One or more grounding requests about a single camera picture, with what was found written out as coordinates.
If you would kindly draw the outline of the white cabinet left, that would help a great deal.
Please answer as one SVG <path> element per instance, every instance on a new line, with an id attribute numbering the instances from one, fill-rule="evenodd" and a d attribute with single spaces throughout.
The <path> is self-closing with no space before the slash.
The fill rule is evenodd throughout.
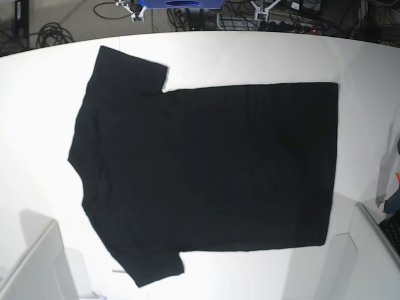
<path id="1" fill-rule="evenodd" d="M 1 299 L 79 299 L 57 221 L 51 221 L 1 283 Z"/>

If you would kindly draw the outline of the blue box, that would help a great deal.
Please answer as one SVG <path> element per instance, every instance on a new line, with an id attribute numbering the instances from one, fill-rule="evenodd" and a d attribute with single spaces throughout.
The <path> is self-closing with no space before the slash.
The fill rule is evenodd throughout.
<path id="1" fill-rule="evenodd" d="M 203 8 L 219 9 L 225 0 L 143 0 L 139 2 L 150 9 Z"/>

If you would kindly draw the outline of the black keyboard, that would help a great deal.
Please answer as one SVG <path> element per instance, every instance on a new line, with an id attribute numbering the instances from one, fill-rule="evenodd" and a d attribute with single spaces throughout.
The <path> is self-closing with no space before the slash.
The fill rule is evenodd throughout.
<path id="1" fill-rule="evenodd" d="M 379 227 L 387 237 L 393 248 L 400 252 L 400 218 L 399 214 L 394 214 L 388 219 L 383 220 Z"/>

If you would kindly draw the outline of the black power strip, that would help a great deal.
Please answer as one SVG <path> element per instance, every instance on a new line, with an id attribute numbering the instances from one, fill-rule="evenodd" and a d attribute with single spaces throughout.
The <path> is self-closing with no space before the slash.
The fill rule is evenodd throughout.
<path id="1" fill-rule="evenodd" d="M 279 33 L 317 34 L 318 30 L 309 25 L 284 21 L 261 21 L 258 31 L 271 31 Z"/>

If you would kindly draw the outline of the teal orange tool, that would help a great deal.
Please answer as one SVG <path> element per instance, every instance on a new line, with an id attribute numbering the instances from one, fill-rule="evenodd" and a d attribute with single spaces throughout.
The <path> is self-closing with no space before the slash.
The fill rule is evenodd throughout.
<path id="1" fill-rule="evenodd" d="M 384 209 L 382 210 L 385 214 L 392 214 L 399 211 L 399 194 L 400 187 L 396 190 L 396 192 L 384 203 Z"/>

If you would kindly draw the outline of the white cabinet right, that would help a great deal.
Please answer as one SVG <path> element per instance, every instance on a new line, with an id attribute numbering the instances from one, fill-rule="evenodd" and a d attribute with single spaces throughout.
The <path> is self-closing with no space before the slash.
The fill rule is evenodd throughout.
<path id="1" fill-rule="evenodd" d="M 328 245 L 315 299 L 399 299 L 399 256 L 362 204 Z"/>

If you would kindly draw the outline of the black T-shirt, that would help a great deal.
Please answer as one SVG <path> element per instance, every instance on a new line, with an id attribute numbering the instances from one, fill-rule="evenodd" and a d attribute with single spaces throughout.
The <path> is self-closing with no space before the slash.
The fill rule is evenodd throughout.
<path id="1" fill-rule="evenodd" d="M 182 274 L 181 252 L 322 246 L 339 86 L 163 92 L 167 73 L 101 47 L 68 157 L 84 212 L 136 285 Z"/>

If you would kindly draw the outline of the white cabinet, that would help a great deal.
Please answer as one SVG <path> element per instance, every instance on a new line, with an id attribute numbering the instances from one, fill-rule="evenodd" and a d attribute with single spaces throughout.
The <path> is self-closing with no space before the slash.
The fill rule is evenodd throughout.
<path id="1" fill-rule="evenodd" d="M 51 221 L 1 283 L 1 299 L 79 299 L 57 221 Z"/>
<path id="2" fill-rule="evenodd" d="M 399 256 L 362 204 L 328 245 L 315 299 L 399 299 Z"/>

